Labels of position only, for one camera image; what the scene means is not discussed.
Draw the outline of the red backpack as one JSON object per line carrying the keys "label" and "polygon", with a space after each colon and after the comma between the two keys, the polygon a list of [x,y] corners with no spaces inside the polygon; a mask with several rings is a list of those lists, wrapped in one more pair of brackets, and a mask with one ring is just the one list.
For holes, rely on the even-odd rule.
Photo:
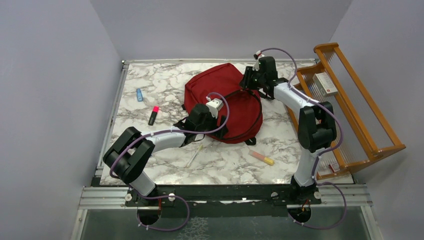
{"label": "red backpack", "polygon": [[240,86],[243,76],[231,63],[195,75],[184,86],[182,108],[190,113],[196,104],[208,102],[209,93],[221,94],[229,105],[229,120],[221,130],[208,136],[226,144],[254,146],[263,123],[263,108],[257,90],[244,90]]}

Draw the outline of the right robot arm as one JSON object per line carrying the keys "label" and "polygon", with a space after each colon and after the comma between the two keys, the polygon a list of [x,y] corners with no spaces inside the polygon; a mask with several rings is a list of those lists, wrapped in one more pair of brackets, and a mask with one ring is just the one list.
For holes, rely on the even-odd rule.
{"label": "right robot arm", "polygon": [[245,69],[240,85],[247,90],[263,90],[272,100],[285,104],[297,115],[297,138],[301,156],[290,181],[289,199],[300,204],[316,188],[317,167],[321,155],[337,138],[333,105],[319,102],[297,90],[287,79],[279,78],[272,56],[255,54],[254,66]]}

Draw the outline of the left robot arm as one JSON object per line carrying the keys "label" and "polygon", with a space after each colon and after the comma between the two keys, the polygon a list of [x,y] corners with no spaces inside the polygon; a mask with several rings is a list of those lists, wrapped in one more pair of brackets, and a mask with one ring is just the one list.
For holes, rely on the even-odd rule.
{"label": "left robot arm", "polygon": [[144,205],[152,205],[158,199],[157,184],[145,173],[152,154],[172,148],[181,148],[195,141],[197,135],[209,135],[223,129],[230,118],[226,112],[223,122],[210,108],[197,103],[189,115],[173,126],[156,132],[145,132],[128,127],[105,152],[102,161],[109,167],[113,178],[122,180],[138,193]]}

